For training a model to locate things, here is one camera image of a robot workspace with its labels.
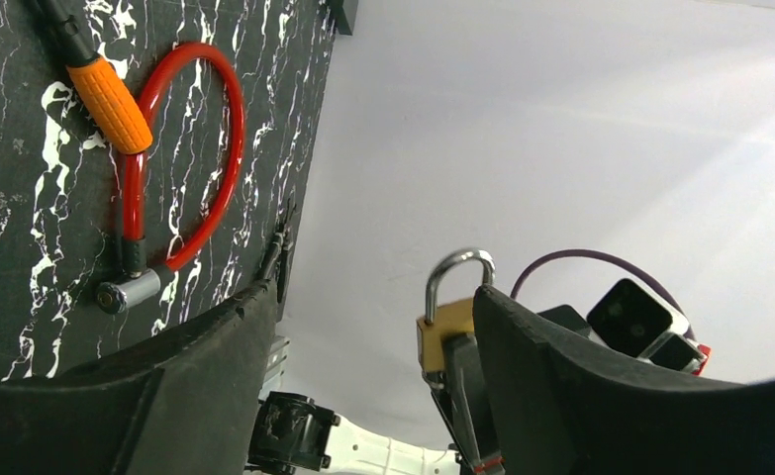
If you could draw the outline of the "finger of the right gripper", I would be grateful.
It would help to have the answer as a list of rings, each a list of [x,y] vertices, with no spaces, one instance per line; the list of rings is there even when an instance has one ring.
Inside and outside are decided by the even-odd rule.
[[[461,474],[504,474],[475,335],[461,334],[443,345],[444,368],[429,374],[437,410],[451,436]]]

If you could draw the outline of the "brass padlock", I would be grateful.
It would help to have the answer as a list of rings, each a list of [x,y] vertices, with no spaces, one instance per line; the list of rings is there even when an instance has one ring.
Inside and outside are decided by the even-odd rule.
[[[481,264],[482,285],[494,283],[496,266],[493,257],[487,250],[476,247],[459,249],[445,256],[435,265],[426,283],[425,312],[416,320],[418,361],[426,378],[445,370],[443,345],[447,340],[474,333],[472,297],[447,304],[438,302],[438,288],[444,276],[469,261]]]

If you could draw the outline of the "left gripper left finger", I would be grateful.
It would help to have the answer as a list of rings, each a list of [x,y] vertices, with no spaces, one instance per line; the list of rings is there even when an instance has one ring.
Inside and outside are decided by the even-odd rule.
[[[0,383],[0,474],[239,474],[258,411],[277,287],[54,378]]]

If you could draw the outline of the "red cable lock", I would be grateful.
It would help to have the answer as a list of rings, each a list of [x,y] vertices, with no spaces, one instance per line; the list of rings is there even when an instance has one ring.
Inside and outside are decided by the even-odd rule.
[[[179,134],[157,150],[146,141],[122,155],[121,258],[125,276],[116,282],[103,282],[96,290],[96,303],[107,314],[126,312],[154,297],[192,264],[225,218],[242,181],[246,136],[242,86],[234,67],[218,48],[199,42],[183,43],[165,54],[136,101],[142,114],[140,122],[146,131],[156,126],[161,104],[173,101],[172,82],[186,67],[194,68],[196,79],[183,101],[189,115],[180,120]],[[210,83],[201,76],[204,72],[218,75],[223,94],[218,132],[224,142],[217,146],[205,146],[188,136],[197,129],[193,122],[201,100],[210,94]],[[161,181],[163,192],[170,198],[167,222],[172,237],[156,264],[149,262],[145,246],[147,167],[151,158],[167,159],[178,167]]]

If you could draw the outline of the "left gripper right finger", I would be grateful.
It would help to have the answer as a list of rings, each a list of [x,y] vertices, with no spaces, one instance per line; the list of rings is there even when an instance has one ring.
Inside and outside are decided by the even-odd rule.
[[[473,317],[508,473],[775,474],[775,380],[650,365],[489,285]]]

